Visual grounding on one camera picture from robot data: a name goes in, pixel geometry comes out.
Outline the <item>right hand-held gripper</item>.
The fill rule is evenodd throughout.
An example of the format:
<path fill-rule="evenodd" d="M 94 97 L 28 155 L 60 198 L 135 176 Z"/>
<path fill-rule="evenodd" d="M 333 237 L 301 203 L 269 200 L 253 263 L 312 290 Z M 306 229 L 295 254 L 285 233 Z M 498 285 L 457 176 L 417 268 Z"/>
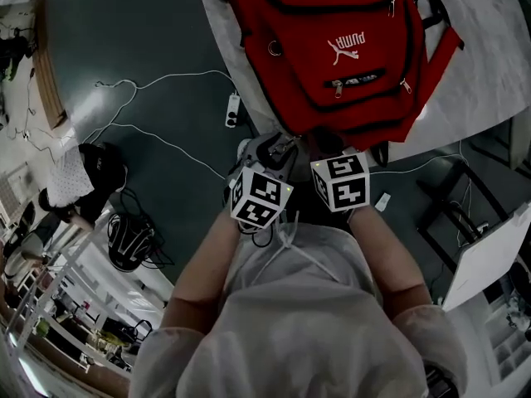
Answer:
<path fill-rule="evenodd" d="M 348 148 L 337 157 L 310 163 L 314 187 L 331 212 L 344 212 L 369 204 L 370 172 L 364 153 Z"/>

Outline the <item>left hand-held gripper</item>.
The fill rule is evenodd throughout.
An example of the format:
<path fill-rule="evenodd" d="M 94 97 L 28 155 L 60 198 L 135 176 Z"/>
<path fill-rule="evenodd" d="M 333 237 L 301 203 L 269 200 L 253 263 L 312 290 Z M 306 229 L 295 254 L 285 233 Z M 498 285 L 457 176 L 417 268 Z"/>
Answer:
<path fill-rule="evenodd" d="M 231 217 L 244 226 L 265 229 L 284 210 L 293 187 L 288 180 L 298 156 L 294 138 L 267 133 L 242 142 L 227 176 Z"/>

